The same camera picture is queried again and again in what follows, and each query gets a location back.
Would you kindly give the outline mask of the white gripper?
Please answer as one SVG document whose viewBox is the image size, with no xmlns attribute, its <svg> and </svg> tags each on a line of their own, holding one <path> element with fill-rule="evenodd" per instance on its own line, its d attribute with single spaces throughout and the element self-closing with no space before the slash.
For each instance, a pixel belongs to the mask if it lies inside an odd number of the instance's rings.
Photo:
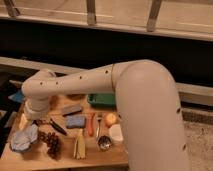
<svg viewBox="0 0 213 171">
<path fill-rule="evenodd" d="M 25 115 L 20 118 L 19 129 L 25 129 L 29 125 L 28 120 L 37 120 L 45 117 L 49 110 L 50 103 L 48 99 L 27 99 L 24 105 Z"/>
</svg>

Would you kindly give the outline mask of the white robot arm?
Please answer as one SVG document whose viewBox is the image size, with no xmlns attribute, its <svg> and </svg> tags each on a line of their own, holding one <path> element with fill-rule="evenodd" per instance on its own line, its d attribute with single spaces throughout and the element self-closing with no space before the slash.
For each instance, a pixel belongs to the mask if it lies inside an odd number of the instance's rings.
<svg viewBox="0 0 213 171">
<path fill-rule="evenodd" d="M 129 171 L 190 171 L 181 104 L 171 73 L 152 60 L 111 64 L 58 77 L 43 69 L 22 84 L 29 119 L 58 94 L 113 93 Z"/>
</svg>

